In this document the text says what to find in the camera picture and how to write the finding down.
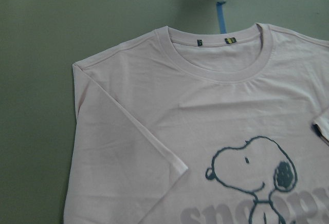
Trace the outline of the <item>pink Snoopy t-shirt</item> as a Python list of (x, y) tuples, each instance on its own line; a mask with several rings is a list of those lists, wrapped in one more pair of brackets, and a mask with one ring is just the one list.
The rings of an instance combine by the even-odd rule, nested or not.
[(328, 223), (328, 42), (163, 27), (72, 66), (65, 223)]

